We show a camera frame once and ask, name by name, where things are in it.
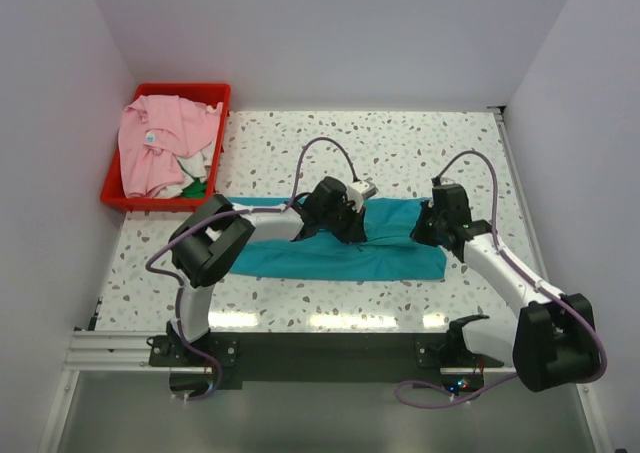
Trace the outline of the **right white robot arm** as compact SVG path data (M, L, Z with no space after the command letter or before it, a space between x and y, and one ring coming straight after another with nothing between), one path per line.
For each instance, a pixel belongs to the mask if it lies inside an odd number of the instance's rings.
M591 382L603 373L603 346L589 300L563 293L515 257L490 222L473 219L461 185L433 186L411 238L450 252L479 274L515 316L510 324L486 314L450 322L438 350L442 364L466 366L479 355L488 356L514 367L533 392Z

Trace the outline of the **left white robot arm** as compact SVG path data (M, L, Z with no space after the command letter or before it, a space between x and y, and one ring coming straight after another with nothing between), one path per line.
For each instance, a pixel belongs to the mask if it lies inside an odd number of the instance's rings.
M214 285L247 245L303 241L320 231L345 244L362 243L366 240L365 201L377 192L369 181L344 184L327 176L310 194L277 206L243 205L214 195L170 239L172 264L183 282L171 320L177 335L173 355L185 365L196 365L205 358Z

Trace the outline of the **teal t shirt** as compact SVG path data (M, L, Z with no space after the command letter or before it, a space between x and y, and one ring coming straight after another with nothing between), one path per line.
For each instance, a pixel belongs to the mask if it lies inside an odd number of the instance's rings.
M447 258L437 247L411 240L420 199L374 198L365 202L367 241L339 242L321 231L314 237L247 245L231 267L236 275L323 281L400 281L444 278Z

